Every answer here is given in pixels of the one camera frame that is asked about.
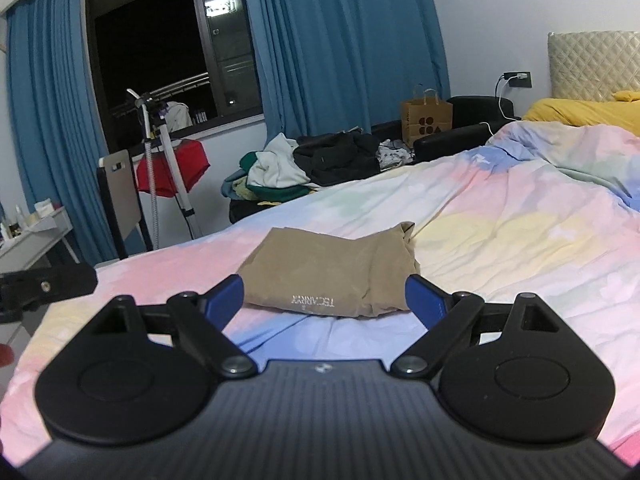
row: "red towel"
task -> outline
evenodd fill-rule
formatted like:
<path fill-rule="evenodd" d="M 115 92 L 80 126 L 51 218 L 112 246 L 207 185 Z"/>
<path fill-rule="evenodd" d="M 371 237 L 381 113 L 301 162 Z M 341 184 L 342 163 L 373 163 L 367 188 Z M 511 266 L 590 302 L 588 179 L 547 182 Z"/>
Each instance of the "red towel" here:
<path fill-rule="evenodd" d="M 209 161 L 204 147 L 197 140 L 183 140 L 174 150 L 175 158 L 178 161 L 180 174 L 184 180 L 187 192 L 191 191 L 200 177 L 209 169 Z M 164 158 L 164 153 L 154 153 L 152 155 L 154 165 L 154 176 L 156 178 L 156 193 L 158 196 L 171 198 L 178 191 L 175 188 L 174 180 L 169 170 L 169 163 Z M 138 190 L 149 193 L 149 175 L 146 170 L 146 156 L 140 160 L 136 170 L 138 178 Z"/>

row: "white cloth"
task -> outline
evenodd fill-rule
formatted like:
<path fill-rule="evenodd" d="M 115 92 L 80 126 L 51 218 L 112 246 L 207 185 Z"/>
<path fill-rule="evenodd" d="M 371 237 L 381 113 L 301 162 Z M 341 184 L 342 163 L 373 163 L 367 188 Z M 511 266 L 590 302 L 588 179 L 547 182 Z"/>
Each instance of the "white cloth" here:
<path fill-rule="evenodd" d="M 193 124 L 189 115 L 189 107 L 186 104 L 169 101 L 166 105 L 168 111 L 164 120 L 169 133 L 177 132 Z"/>
<path fill-rule="evenodd" d="M 293 161 L 293 150 L 297 147 L 295 140 L 279 134 L 255 154 L 258 160 L 249 170 L 247 184 L 277 189 L 308 184 L 309 177 Z"/>
<path fill-rule="evenodd" d="M 391 170 L 398 166 L 404 166 L 414 160 L 414 156 L 404 145 L 402 140 L 385 140 L 380 142 L 378 148 L 378 161 L 380 170 Z"/>

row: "black jacket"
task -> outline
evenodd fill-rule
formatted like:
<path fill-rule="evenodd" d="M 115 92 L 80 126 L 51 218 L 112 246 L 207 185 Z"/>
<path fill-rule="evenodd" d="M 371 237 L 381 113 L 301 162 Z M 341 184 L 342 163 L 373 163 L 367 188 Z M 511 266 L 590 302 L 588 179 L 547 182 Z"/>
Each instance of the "black jacket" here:
<path fill-rule="evenodd" d="M 376 157 L 380 142 L 360 130 L 299 137 L 298 144 L 293 159 L 318 186 L 334 186 L 380 173 Z"/>

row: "wall outlet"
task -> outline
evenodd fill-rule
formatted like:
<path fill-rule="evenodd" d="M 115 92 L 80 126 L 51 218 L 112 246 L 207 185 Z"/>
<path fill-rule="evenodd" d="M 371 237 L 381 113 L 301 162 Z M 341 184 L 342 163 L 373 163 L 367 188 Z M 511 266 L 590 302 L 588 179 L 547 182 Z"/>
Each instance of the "wall outlet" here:
<path fill-rule="evenodd" d="M 504 79 L 507 80 L 510 77 L 516 77 L 518 74 L 527 74 L 527 77 L 524 79 L 512 79 L 509 81 L 509 86 L 512 88 L 532 88 L 531 72 L 505 72 Z"/>

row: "blue curtain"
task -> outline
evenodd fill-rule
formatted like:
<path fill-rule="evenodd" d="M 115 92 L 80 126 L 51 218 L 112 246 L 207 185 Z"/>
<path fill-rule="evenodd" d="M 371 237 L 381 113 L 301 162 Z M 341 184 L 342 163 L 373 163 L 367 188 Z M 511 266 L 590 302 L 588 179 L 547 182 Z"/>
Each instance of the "blue curtain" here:
<path fill-rule="evenodd" d="M 398 120 L 416 84 L 449 98 L 433 0 L 247 0 L 269 139 Z"/>
<path fill-rule="evenodd" d="M 80 0 L 21 0 L 7 21 L 9 108 L 27 202 L 65 205 L 84 259 L 114 259 L 95 178 L 107 149 L 88 87 Z"/>

